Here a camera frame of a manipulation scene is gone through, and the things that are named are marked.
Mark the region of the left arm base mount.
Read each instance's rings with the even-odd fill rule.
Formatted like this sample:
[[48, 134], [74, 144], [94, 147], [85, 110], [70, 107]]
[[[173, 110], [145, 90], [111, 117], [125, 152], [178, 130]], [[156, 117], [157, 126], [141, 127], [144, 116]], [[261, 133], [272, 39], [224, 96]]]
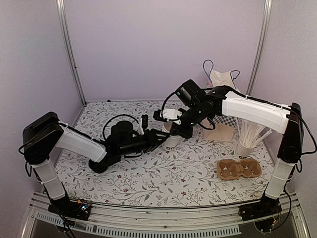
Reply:
[[91, 203], [80, 199], [71, 201], [68, 197], [52, 200], [48, 211], [61, 216], [87, 221], [91, 212]]

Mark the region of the white paper coffee cup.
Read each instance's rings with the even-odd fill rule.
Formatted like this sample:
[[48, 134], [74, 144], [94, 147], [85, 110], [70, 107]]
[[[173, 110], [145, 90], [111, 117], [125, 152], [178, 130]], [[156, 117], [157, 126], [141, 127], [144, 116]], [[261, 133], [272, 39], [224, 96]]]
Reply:
[[161, 130], [162, 130], [162, 132], [168, 133], [171, 137], [178, 137], [178, 135], [174, 135], [171, 133], [172, 126], [173, 126], [172, 121], [164, 122]]

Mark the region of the stack of black cup lids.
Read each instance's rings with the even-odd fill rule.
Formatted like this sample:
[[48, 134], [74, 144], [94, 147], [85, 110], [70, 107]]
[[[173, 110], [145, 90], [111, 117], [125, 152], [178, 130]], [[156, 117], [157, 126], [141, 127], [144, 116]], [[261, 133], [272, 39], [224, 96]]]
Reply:
[[105, 172], [108, 168], [107, 159], [102, 159], [100, 162], [89, 160], [88, 165], [89, 165], [89, 168], [97, 174], [101, 174]]

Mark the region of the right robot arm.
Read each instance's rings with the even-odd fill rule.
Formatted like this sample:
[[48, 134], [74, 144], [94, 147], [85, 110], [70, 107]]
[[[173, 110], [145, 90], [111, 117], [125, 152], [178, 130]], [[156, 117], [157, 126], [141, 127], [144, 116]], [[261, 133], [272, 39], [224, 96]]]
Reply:
[[228, 116], [261, 125], [282, 135], [270, 181], [261, 200], [249, 207], [260, 216], [267, 216], [275, 209], [295, 165], [304, 155], [302, 147], [307, 124], [302, 118], [300, 106], [296, 103], [287, 106], [249, 97], [227, 85], [202, 89], [191, 79], [178, 87], [174, 94], [188, 110], [176, 117], [171, 134], [189, 139], [193, 127], [204, 119]]

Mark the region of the stack of white paper cups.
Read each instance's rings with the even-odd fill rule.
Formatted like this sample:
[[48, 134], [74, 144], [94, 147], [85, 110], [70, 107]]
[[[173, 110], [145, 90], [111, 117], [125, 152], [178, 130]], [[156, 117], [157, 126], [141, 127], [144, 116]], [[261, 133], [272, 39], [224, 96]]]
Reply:
[[172, 151], [176, 148], [180, 140], [180, 136], [171, 135], [163, 144], [162, 147], [165, 151]]

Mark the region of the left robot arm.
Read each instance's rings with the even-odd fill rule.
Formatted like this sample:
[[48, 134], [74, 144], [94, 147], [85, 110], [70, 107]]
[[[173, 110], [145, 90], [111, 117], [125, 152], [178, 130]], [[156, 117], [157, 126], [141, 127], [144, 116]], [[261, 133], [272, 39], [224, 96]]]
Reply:
[[63, 215], [70, 215], [73, 203], [50, 161], [53, 148], [88, 158], [89, 168], [100, 174], [120, 162], [122, 157], [154, 151], [168, 138], [168, 133], [157, 129], [138, 132], [131, 122], [123, 120], [111, 127], [110, 136], [97, 140], [60, 121], [56, 113], [48, 112], [24, 128], [23, 144], [18, 152], [39, 177], [55, 208]]

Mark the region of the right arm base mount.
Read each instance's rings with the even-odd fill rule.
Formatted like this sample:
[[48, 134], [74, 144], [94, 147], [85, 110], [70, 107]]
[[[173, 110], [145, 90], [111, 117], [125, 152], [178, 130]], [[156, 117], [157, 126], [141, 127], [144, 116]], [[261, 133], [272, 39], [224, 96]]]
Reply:
[[238, 215], [243, 221], [278, 214], [282, 211], [279, 199], [262, 197], [260, 201], [239, 206]]

